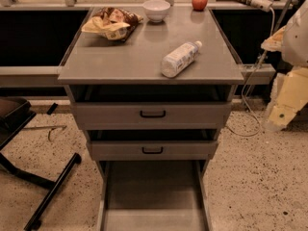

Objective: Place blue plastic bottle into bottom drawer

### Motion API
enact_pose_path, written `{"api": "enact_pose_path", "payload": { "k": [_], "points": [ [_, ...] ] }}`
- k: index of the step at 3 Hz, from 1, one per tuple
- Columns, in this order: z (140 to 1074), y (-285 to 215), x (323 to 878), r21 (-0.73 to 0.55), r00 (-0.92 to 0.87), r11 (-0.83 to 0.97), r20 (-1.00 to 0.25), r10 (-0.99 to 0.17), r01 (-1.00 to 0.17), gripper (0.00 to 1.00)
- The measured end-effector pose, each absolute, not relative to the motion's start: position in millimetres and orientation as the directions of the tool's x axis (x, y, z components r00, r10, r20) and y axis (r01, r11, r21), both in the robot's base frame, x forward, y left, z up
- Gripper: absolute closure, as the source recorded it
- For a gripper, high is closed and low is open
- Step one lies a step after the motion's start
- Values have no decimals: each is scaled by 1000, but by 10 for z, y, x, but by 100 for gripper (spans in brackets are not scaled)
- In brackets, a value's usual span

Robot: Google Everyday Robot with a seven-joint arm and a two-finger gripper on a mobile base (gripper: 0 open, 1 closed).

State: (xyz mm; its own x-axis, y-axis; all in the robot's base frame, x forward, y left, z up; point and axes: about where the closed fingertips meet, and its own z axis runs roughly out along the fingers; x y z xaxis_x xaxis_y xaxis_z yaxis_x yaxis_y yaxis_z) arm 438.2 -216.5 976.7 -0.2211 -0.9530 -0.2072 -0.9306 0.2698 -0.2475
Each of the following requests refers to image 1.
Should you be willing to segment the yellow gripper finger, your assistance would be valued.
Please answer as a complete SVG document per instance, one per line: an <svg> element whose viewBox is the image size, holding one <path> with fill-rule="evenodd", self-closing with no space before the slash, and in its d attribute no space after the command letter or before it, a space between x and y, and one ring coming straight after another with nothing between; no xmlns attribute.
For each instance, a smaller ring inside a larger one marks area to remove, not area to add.
<svg viewBox="0 0 308 231"><path fill-rule="evenodd" d="M265 39L261 44L261 48L270 52L281 51L284 31L285 26L280 28L269 38Z"/></svg>
<svg viewBox="0 0 308 231"><path fill-rule="evenodd" d="M264 128L272 132L285 129L307 104L308 68L295 66L287 74L278 73L265 111Z"/></svg>

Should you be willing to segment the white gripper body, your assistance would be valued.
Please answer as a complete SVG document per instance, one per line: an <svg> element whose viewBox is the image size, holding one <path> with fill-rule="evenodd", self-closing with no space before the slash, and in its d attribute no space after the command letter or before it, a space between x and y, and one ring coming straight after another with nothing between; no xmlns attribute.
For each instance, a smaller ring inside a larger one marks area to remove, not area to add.
<svg viewBox="0 0 308 231"><path fill-rule="evenodd" d="M308 0L304 1L286 24L282 59L292 65L308 66Z"/></svg>

